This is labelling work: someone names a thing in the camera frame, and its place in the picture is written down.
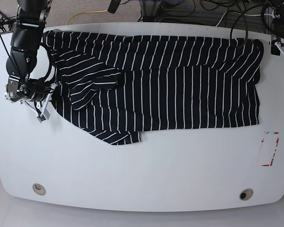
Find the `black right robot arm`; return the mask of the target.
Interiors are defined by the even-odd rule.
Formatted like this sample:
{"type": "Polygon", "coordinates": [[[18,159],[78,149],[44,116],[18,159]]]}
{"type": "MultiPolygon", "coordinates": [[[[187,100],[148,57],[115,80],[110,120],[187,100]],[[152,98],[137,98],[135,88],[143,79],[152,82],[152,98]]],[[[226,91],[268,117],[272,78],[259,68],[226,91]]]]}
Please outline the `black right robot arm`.
{"type": "Polygon", "coordinates": [[[40,79],[31,79],[30,74],[37,64],[37,51],[41,43],[46,18],[51,9],[50,0],[19,0],[15,27],[8,53],[6,69],[9,74],[5,97],[11,102],[20,100],[41,102],[52,92],[50,76],[53,60],[49,57],[49,68],[40,79]]]}

